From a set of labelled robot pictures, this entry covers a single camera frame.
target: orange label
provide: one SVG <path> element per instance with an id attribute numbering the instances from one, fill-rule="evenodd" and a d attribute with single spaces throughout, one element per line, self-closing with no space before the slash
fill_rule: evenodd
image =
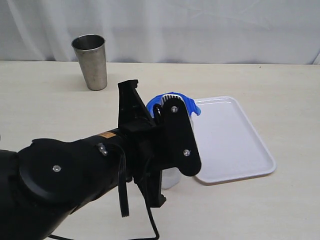
<path id="1" fill-rule="evenodd" d="M 106 131 L 106 132 L 98 134 L 98 136 L 101 136 L 101 137 L 104 137 L 106 139 L 109 139 L 109 138 L 112 138 L 112 137 L 116 136 L 116 134 L 114 134 L 113 132 Z"/>

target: white backdrop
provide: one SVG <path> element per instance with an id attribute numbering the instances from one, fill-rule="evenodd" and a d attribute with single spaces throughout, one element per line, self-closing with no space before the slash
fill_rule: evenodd
<path id="1" fill-rule="evenodd" d="M 319 0 L 0 0 L 0 60 L 74 61 L 106 38 L 109 62 L 320 63 Z"/>

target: plastic tray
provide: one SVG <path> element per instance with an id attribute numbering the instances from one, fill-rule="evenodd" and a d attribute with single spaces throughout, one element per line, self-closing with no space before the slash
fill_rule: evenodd
<path id="1" fill-rule="evenodd" d="M 195 100 L 194 136 L 202 168 L 196 176 L 218 183 L 272 173 L 276 162 L 238 102 L 229 96 Z"/>

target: metal cup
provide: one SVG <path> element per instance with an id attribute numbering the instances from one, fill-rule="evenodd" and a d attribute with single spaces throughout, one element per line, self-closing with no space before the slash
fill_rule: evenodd
<path id="1" fill-rule="evenodd" d="M 83 35 L 71 43 L 90 90 L 99 91 L 107 86 L 105 39 L 99 35 Z"/>

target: blue lid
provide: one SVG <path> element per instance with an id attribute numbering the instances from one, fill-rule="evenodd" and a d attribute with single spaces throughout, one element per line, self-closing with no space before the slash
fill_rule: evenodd
<path id="1" fill-rule="evenodd" d="M 182 97 L 182 99 L 185 102 L 186 109 L 189 113 L 189 116 L 191 116 L 192 113 L 195 113 L 197 116 L 199 116 L 201 114 L 200 108 L 196 105 L 195 101 L 192 98 L 189 98 L 186 95 L 183 95 L 182 93 L 179 93 L 179 92 L 168 92 L 168 93 L 164 93 L 164 94 L 155 96 L 146 105 L 146 108 L 148 109 L 148 111 L 152 117 L 154 117 L 154 111 L 153 111 L 154 105 L 161 104 L 161 98 L 165 94 L 176 94 L 176 95 L 179 95 L 180 97 Z"/>

